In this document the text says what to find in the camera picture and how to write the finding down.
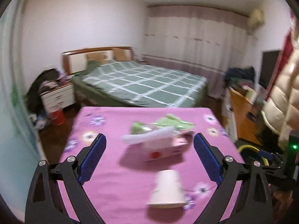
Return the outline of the orange wooden desk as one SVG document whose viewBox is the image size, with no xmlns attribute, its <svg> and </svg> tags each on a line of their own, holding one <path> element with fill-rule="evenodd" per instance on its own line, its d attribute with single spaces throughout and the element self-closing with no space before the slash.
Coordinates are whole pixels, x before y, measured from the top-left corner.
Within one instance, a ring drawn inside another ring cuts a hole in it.
<svg viewBox="0 0 299 224">
<path fill-rule="evenodd" d="M 248 119 L 251 104 L 232 88 L 226 88 L 221 105 L 222 124 L 232 142 L 246 141 L 261 146 L 255 136 L 255 123 Z"/>
</svg>

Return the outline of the white foam fruit net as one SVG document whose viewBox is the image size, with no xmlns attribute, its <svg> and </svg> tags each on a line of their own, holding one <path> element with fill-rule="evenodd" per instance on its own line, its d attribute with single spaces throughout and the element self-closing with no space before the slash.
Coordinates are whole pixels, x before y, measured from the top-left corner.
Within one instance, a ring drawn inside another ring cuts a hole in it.
<svg viewBox="0 0 299 224">
<path fill-rule="evenodd" d="M 144 143 L 152 140 L 160 140 L 166 138 L 172 138 L 176 135 L 176 131 L 173 126 L 166 128 L 158 128 L 157 130 L 148 131 L 139 135 L 125 135 L 122 140 L 129 145 Z"/>
</svg>

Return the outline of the white bedside cabinet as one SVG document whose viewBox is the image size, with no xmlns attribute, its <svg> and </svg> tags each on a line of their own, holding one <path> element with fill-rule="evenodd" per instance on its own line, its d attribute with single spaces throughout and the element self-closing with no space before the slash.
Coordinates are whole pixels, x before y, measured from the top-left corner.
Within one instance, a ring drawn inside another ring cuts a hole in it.
<svg viewBox="0 0 299 224">
<path fill-rule="evenodd" d="M 40 94 L 43 106 L 47 113 L 58 106 L 63 109 L 75 103 L 75 91 L 72 82 L 66 82 L 50 91 Z"/>
</svg>

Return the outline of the brown pillow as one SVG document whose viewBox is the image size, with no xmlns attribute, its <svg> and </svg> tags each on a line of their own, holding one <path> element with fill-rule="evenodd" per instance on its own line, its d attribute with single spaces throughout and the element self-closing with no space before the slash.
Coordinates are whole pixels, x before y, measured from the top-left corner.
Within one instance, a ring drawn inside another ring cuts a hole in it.
<svg viewBox="0 0 299 224">
<path fill-rule="evenodd" d="M 107 64 L 107 53 L 106 52 L 94 52 L 86 54 L 87 61 L 98 62 L 102 65 Z"/>
<path fill-rule="evenodd" d="M 115 61 L 128 62 L 131 60 L 130 52 L 119 48 L 112 48 Z"/>
</svg>

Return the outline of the purple white window curtain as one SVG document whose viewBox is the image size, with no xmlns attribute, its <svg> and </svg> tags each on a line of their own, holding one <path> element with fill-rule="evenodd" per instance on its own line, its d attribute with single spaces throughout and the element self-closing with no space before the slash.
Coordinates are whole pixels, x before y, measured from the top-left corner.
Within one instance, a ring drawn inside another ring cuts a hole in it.
<svg viewBox="0 0 299 224">
<path fill-rule="evenodd" d="M 149 7 L 143 56 L 150 65 L 207 78 L 208 95 L 219 99 L 226 71 L 244 58 L 247 20 L 210 7 Z"/>
</svg>

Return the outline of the pink floral table cloth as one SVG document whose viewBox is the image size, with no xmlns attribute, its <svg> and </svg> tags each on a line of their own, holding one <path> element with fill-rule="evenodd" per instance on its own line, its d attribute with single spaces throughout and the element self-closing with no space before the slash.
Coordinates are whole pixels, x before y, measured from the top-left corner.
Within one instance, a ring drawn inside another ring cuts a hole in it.
<svg viewBox="0 0 299 224">
<path fill-rule="evenodd" d="M 73 123 L 68 147 L 61 159 L 77 155 L 97 134 L 107 138 L 107 147 L 84 189 L 106 223 L 193 223 L 216 190 L 196 154 L 189 146 L 182 155 L 146 161 L 138 145 L 123 143 L 135 122 L 150 124 L 167 114 L 194 124 L 194 132 L 224 155 L 242 162 L 235 145 L 208 108 L 118 108 L 83 107 Z M 178 209 L 151 209 L 149 196 L 161 170 L 179 172 L 188 205 Z"/>
</svg>

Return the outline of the pile of dark clothes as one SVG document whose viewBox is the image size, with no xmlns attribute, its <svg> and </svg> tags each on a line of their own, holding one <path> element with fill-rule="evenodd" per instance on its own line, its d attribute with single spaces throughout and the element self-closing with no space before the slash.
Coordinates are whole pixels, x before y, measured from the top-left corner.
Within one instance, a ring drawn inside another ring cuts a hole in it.
<svg viewBox="0 0 299 224">
<path fill-rule="evenodd" d="M 234 79 L 245 79 L 250 82 L 255 82 L 255 69 L 254 67 L 246 67 L 246 68 L 229 68 L 224 75 L 224 87 L 228 87 L 229 83 Z"/>
</svg>

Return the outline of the yellow rimmed trash bin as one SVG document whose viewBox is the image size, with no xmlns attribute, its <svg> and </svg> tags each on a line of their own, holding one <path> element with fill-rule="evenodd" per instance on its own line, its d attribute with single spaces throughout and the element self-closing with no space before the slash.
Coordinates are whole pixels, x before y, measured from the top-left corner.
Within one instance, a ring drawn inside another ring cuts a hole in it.
<svg viewBox="0 0 299 224">
<path fill-rule="evenodd" d="M 258 161 L 265 166 L 269 166 L 268 160 L 259 154 L 259 148 L 252 145 L 241 145 L 237 149 L 245 163 Z"/>
</svg>

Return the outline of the pink milk carton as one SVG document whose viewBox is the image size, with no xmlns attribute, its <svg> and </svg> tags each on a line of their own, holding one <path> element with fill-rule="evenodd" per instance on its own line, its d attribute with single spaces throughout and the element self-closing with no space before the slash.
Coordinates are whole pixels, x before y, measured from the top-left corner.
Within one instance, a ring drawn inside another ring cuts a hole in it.
<svg viewBox="0 0 299 224">
<path fill-rule="evenodd" d="M 140 145 L 145 161 L 153 161 L 183 154 L 189 148 L 193 135 L 193 131 L 176 133 L 172 138 L 152 140 L 135 145 Z"/>
</svg>

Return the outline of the red bucket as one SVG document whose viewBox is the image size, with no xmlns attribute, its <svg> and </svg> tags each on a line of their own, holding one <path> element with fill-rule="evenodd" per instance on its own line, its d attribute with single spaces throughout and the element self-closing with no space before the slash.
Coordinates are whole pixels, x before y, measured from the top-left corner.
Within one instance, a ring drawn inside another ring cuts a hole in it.
<svg viewBox="0 0 299 224">
<path fill-rule="evenodd" d="M 62 109 L 56 109 L 50 112 L 50 118 L 52 120 L 52 124 L 54 124 L 55 126 L 65 123 L 65 118 Z"/>
</svg>

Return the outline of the black bag on cabinet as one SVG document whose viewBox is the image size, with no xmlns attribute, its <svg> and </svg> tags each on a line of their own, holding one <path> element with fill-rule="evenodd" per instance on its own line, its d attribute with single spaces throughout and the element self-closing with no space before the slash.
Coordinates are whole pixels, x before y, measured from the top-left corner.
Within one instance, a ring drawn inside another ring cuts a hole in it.
<svg viewBox="0 0 299 224">
<path fill-rule="evenodd" d="M 48 69 L 43 71 L 32 83 L 28 90 L 27 96 L 27 109 L 31 113 L 39 115 L 43 110 L 43 102 L 40 94 L 54 89 L 58 86 L 58 79 L 60 75 L 57 69 Z"/>
</svg>

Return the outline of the black television screen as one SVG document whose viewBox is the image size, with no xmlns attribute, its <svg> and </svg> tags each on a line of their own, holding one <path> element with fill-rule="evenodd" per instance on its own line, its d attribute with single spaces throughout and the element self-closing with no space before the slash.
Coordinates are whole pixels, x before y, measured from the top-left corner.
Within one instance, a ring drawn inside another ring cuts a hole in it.
<svg viewBox="0 0 299 224">
<path fill-rule="evenodd" d="M 280 50 L 263 52 L 259 85 L 267 89 L 274 72 Z"/>
</svg>

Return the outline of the wooden bed headboard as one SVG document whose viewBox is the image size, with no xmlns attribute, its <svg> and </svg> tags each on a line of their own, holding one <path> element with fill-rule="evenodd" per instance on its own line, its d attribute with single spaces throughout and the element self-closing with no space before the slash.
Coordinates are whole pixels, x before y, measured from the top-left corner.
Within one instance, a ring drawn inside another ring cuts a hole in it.
<svg viewBox="0 0 299 224">
<path fill-rule="evenodd" d="M 128 46 L 85 48 L 62 53 L 63 69 L 67 75 L 72 75 L 84 71 L 88 61 L 96 61 L 100 65 L 107 64 L 115 59 L 115 51 L 126 59 L 133 59 L 132 48 Z"/>
</svg>

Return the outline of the white paper cup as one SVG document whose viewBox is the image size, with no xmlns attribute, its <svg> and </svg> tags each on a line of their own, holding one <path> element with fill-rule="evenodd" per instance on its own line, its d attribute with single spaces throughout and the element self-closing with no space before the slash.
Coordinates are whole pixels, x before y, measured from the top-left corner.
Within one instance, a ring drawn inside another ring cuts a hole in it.
<svg viewBox="0 0 299 224">
<path fill-rule="evenodd" d="M 183 207 L 187 204 L 177 171 L 160 171 L 156 180 L 156 186 L 149 198 L 149 207 L 171 209 Z"/>
</svg>

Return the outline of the red patterned hanging garment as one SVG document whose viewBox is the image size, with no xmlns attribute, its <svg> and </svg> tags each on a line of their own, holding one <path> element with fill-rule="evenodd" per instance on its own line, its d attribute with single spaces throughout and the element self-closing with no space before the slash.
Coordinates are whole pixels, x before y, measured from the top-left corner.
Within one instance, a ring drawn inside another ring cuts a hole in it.
<svg viewBox="0 0 299 224">
<path fill-rule="evenodd" d="M 279 76 L 282 69 L 287 64 L 287 62 L 290 58 L 290 55 L 293 52 L 293 48 L 294 48 L 292 37 L 295 34 L 295 26 L 296 26 L 297 19 L 292 10 L 290 10 L 290 22 L 291 22 L 291 25 L 290 25 L 289 32 L 287 33 L 287 35 L 285 37 L 282 51 L 279 53 L 278 60 L 276 63 L 276 66 L 277 66 L 276 77 Z"/>
</svg>

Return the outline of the cream puffer jacket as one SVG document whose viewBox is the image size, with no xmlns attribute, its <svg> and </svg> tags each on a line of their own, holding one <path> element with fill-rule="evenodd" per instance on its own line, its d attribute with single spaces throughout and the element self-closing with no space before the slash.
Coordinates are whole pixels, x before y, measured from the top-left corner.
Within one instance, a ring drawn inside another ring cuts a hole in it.
<svg viewBox="0 0 299 224">
<path fill-rule="evenodd" d="M 278 136 L 278 146 L 286 150 L 290 132 L 298 130 L 298 49 L 279 74 L 261 114 Z"/>
</svg>

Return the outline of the green plastic wrapper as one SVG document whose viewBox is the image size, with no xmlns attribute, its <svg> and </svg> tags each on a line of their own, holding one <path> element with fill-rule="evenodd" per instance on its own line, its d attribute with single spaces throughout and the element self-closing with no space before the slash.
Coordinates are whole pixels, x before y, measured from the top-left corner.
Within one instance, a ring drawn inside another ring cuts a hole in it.
<svg viewBox="0 0 299 224">
<path fill-rule="evenodd" d="M 145 124 L 140 121 L 133 123 L 131 126 L 131 134 L 138 135 L 166 127 L 174 127 L 175 131 L 182 133 L 192 131 L 195 127 L 195 124 L 182 120 L 173 114 L 166 114 L 164 117 L 150 124 Z"/>
</svg>

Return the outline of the green checked bed quilt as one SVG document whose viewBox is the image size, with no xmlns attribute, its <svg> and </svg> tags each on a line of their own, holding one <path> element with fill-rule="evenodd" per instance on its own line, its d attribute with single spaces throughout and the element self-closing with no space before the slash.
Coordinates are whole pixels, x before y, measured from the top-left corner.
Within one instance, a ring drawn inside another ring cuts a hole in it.
<svg viewBox="0 0 299 224">
<path fill-rule="evenodd" d="M 207 95 L 208 80 L 134 61 L 87 62 L 72 78 L 75 92 L 96 106 L 192 108 Z"/>
</svg>

